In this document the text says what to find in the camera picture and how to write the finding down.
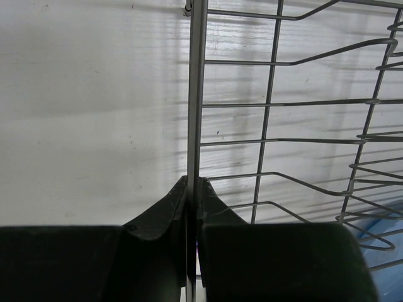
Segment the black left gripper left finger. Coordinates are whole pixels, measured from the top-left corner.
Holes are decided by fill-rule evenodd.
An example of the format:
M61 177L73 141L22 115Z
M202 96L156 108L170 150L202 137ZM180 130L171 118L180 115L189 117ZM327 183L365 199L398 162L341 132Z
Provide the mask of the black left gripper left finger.
M2 301L179 301L187 178L123 225L4 226Z

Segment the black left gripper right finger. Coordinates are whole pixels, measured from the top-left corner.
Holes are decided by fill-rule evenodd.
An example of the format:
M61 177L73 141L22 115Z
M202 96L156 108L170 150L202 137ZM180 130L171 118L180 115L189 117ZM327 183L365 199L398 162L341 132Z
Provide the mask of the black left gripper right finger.
M333 223L250 224L200 179L198 255L208 301L376 301L358 242Z

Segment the blue plate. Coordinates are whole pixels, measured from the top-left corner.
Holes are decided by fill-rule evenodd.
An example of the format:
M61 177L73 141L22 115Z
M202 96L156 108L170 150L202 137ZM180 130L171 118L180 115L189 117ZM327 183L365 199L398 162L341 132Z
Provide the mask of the blue plate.
M358 240L379 301L402 301L402 200L353 211L342 218Z

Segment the grey wire dish rack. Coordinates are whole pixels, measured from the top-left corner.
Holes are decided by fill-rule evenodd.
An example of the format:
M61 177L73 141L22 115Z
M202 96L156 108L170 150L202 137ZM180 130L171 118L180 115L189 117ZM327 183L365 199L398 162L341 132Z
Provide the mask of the grey wire dish rack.
M251 223L402 200L402 2L210 1L199 174Z

